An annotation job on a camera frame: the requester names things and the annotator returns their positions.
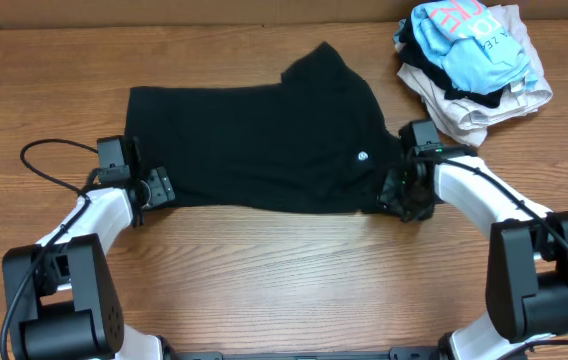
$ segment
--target wooden tabletop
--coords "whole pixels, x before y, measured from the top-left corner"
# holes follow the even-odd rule
[[[568,210],[568,21],[529,21],[555,97],[491,127],[491,168],[531,199]],[[75,195],[22,166],[26,143],[95,144],[122,134],[132,86],[235,87],[279,82],[328,41],[375,92],[388,129],[424,118],[395,75],[396,24],[0,31],[1,258],[50,232]],[[94,154],[33,149],[38,168],[80,184]],[[108,263],[128,324],[182,351],[388,350],[430,345],[484,310],[488,242],[449,205],[421,224],[389,216],[184,208],[126,230]],[[534,359],[568,359],[539,349]]]

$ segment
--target garment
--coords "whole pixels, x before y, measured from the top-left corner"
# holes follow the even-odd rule
[[[400,22],[400,30],[396,33],[394,38],[396,39],[396,44],[403,44],[399,51],[400,60],[405,64],[422,69],[426,76],[433,80],[441,89],[445,90],[444,96],[447,100],[468,98],[488,108],[496,108],[500,105],[502,89],[486,95],[455,89],[446,71],[435,66],[435,64],[430,62],[426,58],[426,55],[424,55],[422,48],[415,39],[411,19]]]
[[[429,115],[443,133],[460,143],[479,146],[487,135],[486,128],[495,123],[516,116],[523,116],[546,104],[553,97],[553,91],[544,78],[542,62],[522,23],[517,5],[494,6],[489,8],[496,20],[506,27],[513,38],[522,45],[531,59],[531,68],[538,74],[538,81],[531,91],[514,94],[510,88],[502,94],[500,106],[489,109],[479,106],[470,99],[447,100],[442,89],[434,84],[418,68],[404,64],[398,76],[415,92],[422,96]]]
[[[174,207],[379,212],[387,171],[402,161],[368,84],[326,43],[280,84],[133,88],[125,134],[147,167],[166,168]]]
[[[488,94],[520,81],[532,89],[537,81],[522,46],[477,0],[418,5],[411,22],[422,51],[455,88]]]

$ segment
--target wooden table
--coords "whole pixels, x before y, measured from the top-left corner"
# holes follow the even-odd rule
[[[568,21],[529,21],[555,98],[491,127],[480,153],[532,199],[568,209]],[[0,31],[1,258],[70,211],[75,195],[25,169],[40,138],[95,144],[121,134],[128,89],[279,81],[326,40],[373,88],[395,133],[425,117],[395,73],[396,24]],[[40,169],[81,183],[97,165],[63,145],[34,149]],[[386,350],[434,344],[485,309],[487,241],[448,205],[433,219],[309,216],[240,207],[162,211],[126,231],[108,263],[126,322],[183,351]],[[539,349],[535,359],[568,359]]]

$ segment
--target blue folded shirt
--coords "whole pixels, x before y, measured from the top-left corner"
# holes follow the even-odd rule
[[[486,95],[509,84],[513,92],[530,90],[537,82],[522,46],[477,0],[422,4],[411,20],[424,54],[455,88]]]

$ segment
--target cable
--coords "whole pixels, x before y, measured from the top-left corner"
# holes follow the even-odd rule
[[[458,168],[470,171],[475,175],[479,175],[484,180],[488,181],[491,185],[497,188],[504,196],[506,196],[509,200],[515,203],[522,211],[524,211],[528,216],[533,218],[535,222],[539,223],[544,230],[546,230],[554,239],[555,241],[568,253],[568,243],[560,235],[555,229],[553,229],[544,219],[542,219],[539,215],[537,215],[533,210],[531,210],[523,200],[518,199],[515,195],[513,195],[508,189],[504,187],[499,181],[497,181],[492,176],[482,172],[479,168],[474,168],[472,166],[468,166],[466,164],[459,163],[457,161],[449,160],[449,159],[439,159],[439,158],[429,158],[429,157],[415,157],[413,158],[416,162],[431,162],[435,164],[447,164],[456,166]],[[502,356],[500,359],[508,359],[508,357],[515,355],[517,353],[523,352],[527,349],[531,349],[534,351],[534,347],[536,346],[564,346],[568,345],[568,340],[534,340],[528,343],[524,343],[521,346],[515,348],[514,350],[510,351],[508,354]]]
[[[60,230],[57,233],[55,233],[55,235],[53,235],[53,237],[46,243],[44,248],[42,248],[40,253],[37,254],[37,256],[35,257],[33,262],[31,262],[31,267],[28,269],[28,271],[26,272],[26,274],[22,278],[22,282],[20,283],[20,286],[17,288],[17,292],[15,293],[15,296],[13,296],[13,300],[11,301],[11,304],[9,305],[8,310],[6,311],[6,315],[4,316],[4,322],[2,323],[2,330],[0,332],[0,355],[2,356],[2,360],[9,360],[8,349],[7,349],[8,332],[9,332],[9,328],[10,328],[10,325],[11,325],[11,321],[13,319],[13,315],[15,314],[15,310],[17,309],[17,305],[19,304],[19,301],[22,298],[24,291],[26,290],[26,285],[28,284],[28,281],[30,279],[32,279],[33,275],[35,274],[35,271],[37,271],[37,268],[42,263],[44,256],[53,248],[53,245],[55,245],[55,242],[57,242],[57,240],[59,240],[62,237],[62,235],[64,235],[68,231],[68,229],[70,229],[73,226],[73,224],[75,224],[75,222],[77,222],[77,220],[79,220],[82,217],[84,212],[86,212],[86,210],[88,209],[88,207],[91,204],[91,199],[89,198],[89,196],[84,191],[78,189],[77,187],[75,187],[75,186],[73,186],[73,185],[71,185],[67,182],[64,182],[62,180],[58,180],[58,179],[56,179],[52,176],[49,176],[49,175],[37,170],[35,167],[33,167],[33,165],[31,165],[28,161],[26,161],[25,155],[26,155],[26,152],[28,151],[28,149],[30,149],[34,146],[40,145],[40,144],[47,144],[47,143],[68,144],[68,145],[73,145],[73,146],[80,147],[80,148],[92,151],[94,153],[97,153],[97,150],[90,147],[90,146],[80,144],[80,143],[70,141],[70,140],[63,140],[63,139],[43,139],[43,140],[34,141],[34,142],[24,146],[22,148],[22,151],[20,152],[20,160],[22,160],[22,163],[24,164],[24,166],[26,166],[29,170],[31,170],[35,174],[43,177],[44,179],[51,181],[51,182],[53,182],[57,185],[63,186],[65,188],[69,189],[69,190],[74,191],[79,196],[84,198],[84,204],[82,205],[80,210],[75,215],[73,215],[73,217],[71,217],[71,219],[69,219],[69,221],[66,224],[60,225]]]

